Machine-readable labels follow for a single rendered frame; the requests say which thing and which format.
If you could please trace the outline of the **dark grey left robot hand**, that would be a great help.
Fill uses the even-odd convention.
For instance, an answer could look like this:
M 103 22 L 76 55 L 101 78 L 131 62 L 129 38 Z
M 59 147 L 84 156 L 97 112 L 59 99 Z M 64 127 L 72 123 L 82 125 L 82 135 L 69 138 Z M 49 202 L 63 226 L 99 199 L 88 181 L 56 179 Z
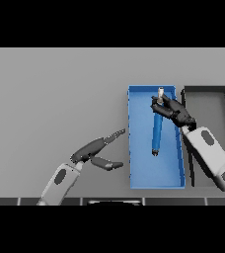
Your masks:
M 107 159 L 97 157 L 97 154 L 101 152 L 106 146 L 115 141 L 120 135 L 125 133 L 125 129 L 121 129 L 111 134 L 108 137 L 97 138 L 85 146 L 81 147 L 79 150 L 74 152 L 70 157 L 70 160 L 77 165 L 80 162 L 91 161 L 91 163 L 101 169 L 106 171 L 111 171 L 112 169 L 117 169 L 123 166 L 122 162 L 111 162 Z

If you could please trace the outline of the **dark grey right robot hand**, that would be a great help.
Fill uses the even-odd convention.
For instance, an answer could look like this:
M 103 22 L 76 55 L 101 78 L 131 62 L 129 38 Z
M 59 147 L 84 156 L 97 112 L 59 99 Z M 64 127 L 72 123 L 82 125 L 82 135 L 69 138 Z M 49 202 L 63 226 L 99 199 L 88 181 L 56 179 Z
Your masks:
M 158 103 L 158 97 L 152 97 L 151 108 L 154 113 L 171 120 L 177 127 L 187 127 L 189 131 L 196 129 L 196 119 L 193 118 L 183 104 L 166 95 L 162 96 L 163 104 Z

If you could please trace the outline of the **blue pipe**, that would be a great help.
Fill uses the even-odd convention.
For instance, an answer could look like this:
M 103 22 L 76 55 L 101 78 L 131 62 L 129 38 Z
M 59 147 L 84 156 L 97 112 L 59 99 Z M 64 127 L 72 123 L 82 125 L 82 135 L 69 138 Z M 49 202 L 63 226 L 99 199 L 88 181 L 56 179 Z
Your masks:
M 158 96 L 152 97 L 152 105 L 163 105 L 163 96 L 164 88 L 158 88 Z M 152 154 L 157 156 L 160 151 L 160 142 L 161 142 L 161 132 L 162 132 L 162 122 L 163 117 L 158 113 L 154 114 L 154 124 L 153 124 L 153 137 L 152 137 Z

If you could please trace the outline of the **dark grey bin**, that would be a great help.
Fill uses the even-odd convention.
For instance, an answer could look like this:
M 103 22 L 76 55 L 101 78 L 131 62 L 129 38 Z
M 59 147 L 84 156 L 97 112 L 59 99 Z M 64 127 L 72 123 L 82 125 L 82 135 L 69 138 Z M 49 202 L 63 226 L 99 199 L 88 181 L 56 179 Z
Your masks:
M 225 151 L 225 86 L 185 86 L 182 102 L 189 114 L 196 118 L 197 127 L 208 127 Z M 196 188 L 216 189 L 210 174 L 195 158 L 190 144 L 185 144 L 188 156 L 190 184 Z

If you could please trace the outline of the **blue bin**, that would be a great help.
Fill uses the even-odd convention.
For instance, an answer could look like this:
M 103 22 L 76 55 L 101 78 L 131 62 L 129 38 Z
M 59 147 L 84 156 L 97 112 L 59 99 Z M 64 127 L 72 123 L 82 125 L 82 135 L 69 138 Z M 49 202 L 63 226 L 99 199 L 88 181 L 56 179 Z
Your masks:
M 130 188 L 183 189 L 186 185 L 180 129 L 163 119 L 160 151 L 152 154 L 154 114 L 150 107 L 159 85 L 129 85 L 128 151 Z

